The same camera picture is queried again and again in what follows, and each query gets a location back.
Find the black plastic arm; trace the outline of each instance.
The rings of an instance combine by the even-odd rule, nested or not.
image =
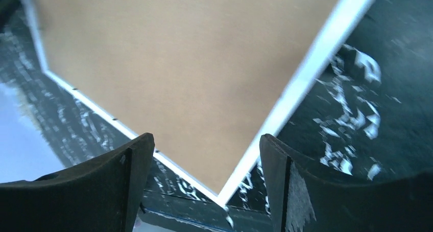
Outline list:
[[[154,147],[145,133],[35,181],[0,184],[0,231],[132,231]]]

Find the light blue surface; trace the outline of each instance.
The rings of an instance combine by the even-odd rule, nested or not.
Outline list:
[[[35,180],[64,169],[13,85],[0,84],[0,183]]]

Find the white border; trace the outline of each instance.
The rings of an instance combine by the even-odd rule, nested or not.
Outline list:
[[[41,34],[38,28],[37,13],[33,0],[22,0],[25,7],[26,16],[29,22],[29,28],[32,33],[36,53],[40,62],[42,71],[63,87],[66,91],[79,99],[95,113],[100,115],[104,120],[110,123],[130,139],[137,137],[137,134],[130,130],[108,112],[97,106],[92,100],[83,95],[79,90],[74,89],[60,77],[49,70],[48,62],[45,56]],[[230,178],[227,180],[223,189],[217,195],[205,185],[197,181],[186,171],[168,159],[162,153],[155,151],[154,157],[161,163],[166,165],[174,173],[179,175],[185,181],[189,182],[193,187],[206,195],[221,207],[225,207],[227,202],[238,189],[245,176],[255,166],[260,153],[259,141],[260,136],[265,133],[277,135],[299,103],[304,99],[306,93],[312,87],[316,77],[323,71],[329,58],[335,54],[340,45],[347,39],[356,24],[362,18],[367,9],[372,5],[374,0],[339,0],[333,12],[328,18],[326,24],[319,32],[318,36],[311,45],[305,58],[299,65],[297,71],[292,76],[290,82],[284,89],[281,97],[278,99],[274,108],[266,118],[265,122],[259,129],[255,138],[246,150],[245,154],[239,161]]]
[[[218,195],[221,203],[227,203],[236,192],[239,183],[251,171],[260,157],[259,141],[263,134],[277,135],[295,109],[305,98],[316,78],[349,37],[374,0],[339,0],[324,27],[319,32],[281,97],[269,113],[239,164]]]

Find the brown cardboard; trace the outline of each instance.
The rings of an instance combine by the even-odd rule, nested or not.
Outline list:
[[[218,193],[337,0],[36,0],[50,69]]]

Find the black plastic part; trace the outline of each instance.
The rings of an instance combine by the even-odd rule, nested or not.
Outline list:
[[[20,5],[19,0],[0,0],[0,31]]]
[[[260,157],[275,232],[433,229],[432,169],[372,182],[327,167],[268,134],[260,139]],[[291,182],[294,178],[297,185]],[[290,196],[290,189],[298,193]],[[288,197],[285,209],[278,205],[285,202],[282,197]],[[290,215],[291,205],[296,214],[284,222],[281,218]]]
[[[35,181],[0,184],[0,231],[132,231],[154,147],[145,133]]]

